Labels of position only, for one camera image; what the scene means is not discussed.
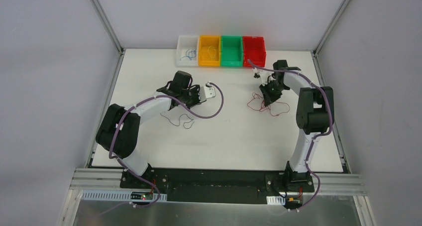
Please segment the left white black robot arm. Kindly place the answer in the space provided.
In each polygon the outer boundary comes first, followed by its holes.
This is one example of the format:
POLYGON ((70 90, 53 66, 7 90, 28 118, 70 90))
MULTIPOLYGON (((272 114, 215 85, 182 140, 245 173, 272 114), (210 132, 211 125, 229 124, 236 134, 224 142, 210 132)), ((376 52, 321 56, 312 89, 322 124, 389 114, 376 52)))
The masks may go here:
POLYGON ((151 166, 136 148, 140 126, 177 106, 191 109, 205 101, 201 94, 203 87, 192 81, 191 74, 177 71, 152 96, 130 106, 110 105, 100 123, 96 143, 108 151, 111 159, 120 160, 134 174, 132 180, 139 188, 147 188, 152 181, 151 166))

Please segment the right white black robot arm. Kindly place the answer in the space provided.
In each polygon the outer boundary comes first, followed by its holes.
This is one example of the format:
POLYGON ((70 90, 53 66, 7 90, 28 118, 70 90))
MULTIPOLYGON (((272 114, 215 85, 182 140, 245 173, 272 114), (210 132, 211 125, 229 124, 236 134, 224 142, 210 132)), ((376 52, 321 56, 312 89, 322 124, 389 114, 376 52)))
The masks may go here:
POLYGON ((300 68, 290 67, 286 60, 276 61, 272 69, 254 65, 253 72, 261 81, 259 89, 265 107, 280 99, 284 91, 292 90, 298 96, 298 140, 284 172, 272 180, 271 186, 277 191, 312 192, 312 157, 320 139, 333 130, 333 89, 313 83, 300 68))

